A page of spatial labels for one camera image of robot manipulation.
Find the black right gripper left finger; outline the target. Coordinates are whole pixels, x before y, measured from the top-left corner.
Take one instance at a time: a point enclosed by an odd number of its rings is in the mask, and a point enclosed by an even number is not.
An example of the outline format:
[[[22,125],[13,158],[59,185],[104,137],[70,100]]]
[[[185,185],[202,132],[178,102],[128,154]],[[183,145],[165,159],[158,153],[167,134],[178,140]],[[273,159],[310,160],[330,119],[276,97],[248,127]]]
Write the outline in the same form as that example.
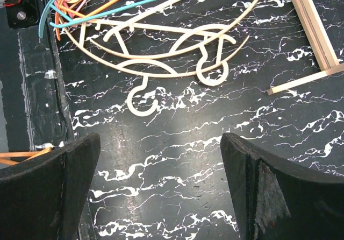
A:
[[[75,239],[100,150],[91,133],[1,169],[1,239]]]

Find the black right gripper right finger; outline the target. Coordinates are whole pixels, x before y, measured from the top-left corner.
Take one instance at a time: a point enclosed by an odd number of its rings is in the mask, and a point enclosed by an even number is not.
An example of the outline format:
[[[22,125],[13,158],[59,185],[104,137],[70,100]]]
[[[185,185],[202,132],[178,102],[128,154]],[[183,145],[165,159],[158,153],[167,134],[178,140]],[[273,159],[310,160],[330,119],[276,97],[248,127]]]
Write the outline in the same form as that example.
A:
[[[241,239],[343,239],[343,178],[261,149],[234,133],[220,142]]]

